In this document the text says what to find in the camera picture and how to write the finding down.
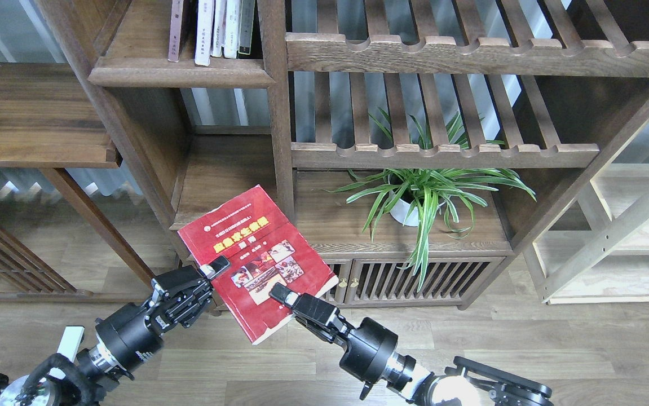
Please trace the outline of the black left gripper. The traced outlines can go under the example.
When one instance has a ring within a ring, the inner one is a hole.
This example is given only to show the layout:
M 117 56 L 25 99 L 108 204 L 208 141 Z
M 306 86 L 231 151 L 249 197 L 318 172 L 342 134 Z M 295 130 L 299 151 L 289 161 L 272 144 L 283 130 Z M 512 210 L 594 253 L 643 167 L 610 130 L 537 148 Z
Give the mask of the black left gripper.
M 103 374 L 129 374 L 162 349 L 162 335 L 190 327 L 211 304 L 211 279 L 231 267 L 224 256 L 200 268 L 185 266 L 152 279 L 152 297 L 129 303 L 96 326 L 94 365 Z

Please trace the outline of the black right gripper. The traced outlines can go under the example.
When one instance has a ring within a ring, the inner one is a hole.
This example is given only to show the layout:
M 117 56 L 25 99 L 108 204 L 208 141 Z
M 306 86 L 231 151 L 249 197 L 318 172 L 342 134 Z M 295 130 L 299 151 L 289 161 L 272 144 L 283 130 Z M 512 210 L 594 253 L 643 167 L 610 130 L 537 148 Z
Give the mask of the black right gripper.
M 299 295 L 281 283 L 276 283 L 270 297 L 286 306 L 296 321 L 325 342 L 335 343 L 344 350 L 339 366 L 368 385 L 391 378 L 392 358 L 398 335 L 371 318 L 364 318 L 355 328 L 339 315 L 337 306 L 308 293 Z

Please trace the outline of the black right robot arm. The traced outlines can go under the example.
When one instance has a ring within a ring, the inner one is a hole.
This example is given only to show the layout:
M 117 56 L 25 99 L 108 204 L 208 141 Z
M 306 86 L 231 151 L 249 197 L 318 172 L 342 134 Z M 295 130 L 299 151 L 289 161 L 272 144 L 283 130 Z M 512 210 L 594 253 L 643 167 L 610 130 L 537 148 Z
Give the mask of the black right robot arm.
M 270 296 L 319 339 L 342 347 L 339 366 L 364 383 L 360 399 L 383 380 L 409 404 L 479 405 L 479 390 L 496 405 L 551 404 L 548 386 L 460 356 L 442 375 L 430 372 L 396 351 L 398 336 L 392 331 L 369 317 L 354 327 L 337 306 L 308 293 L 298 294 L 277 283 Z

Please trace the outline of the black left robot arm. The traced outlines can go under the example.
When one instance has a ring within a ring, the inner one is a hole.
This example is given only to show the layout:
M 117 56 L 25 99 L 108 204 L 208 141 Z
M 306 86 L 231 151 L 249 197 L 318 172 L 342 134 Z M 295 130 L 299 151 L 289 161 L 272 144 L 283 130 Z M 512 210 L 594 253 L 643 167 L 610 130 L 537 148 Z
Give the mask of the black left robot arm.
M 0 405 L 98 405 L 164 346 L 162 336 L 190 327 L 211 305 L 211 281 L 231 266 L 218 257 L 202 267 L 185 266 L 155 277 L 144 303 L 128 303 L 96 322 L 98 344 L 69 360 L 55 353 L 30 374 L 10 382 L 0 373 Z

